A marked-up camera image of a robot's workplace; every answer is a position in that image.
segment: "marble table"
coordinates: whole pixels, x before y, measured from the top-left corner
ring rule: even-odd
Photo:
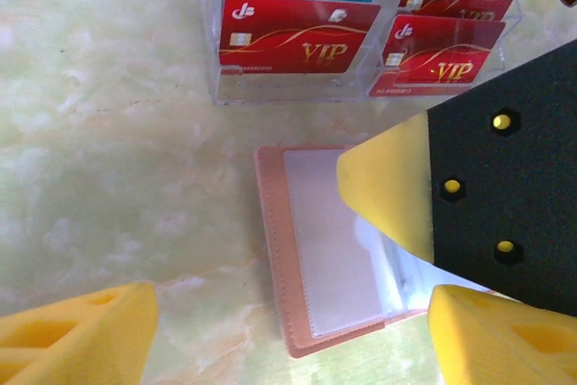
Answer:
[[[509,66],[577,38],[520,0]],[[145,384],[442,383],[424,317],[289,359],[252,153],[357,143],[433,100],[212,106],[200,0],[0,0],[0,315],[134,280]]]

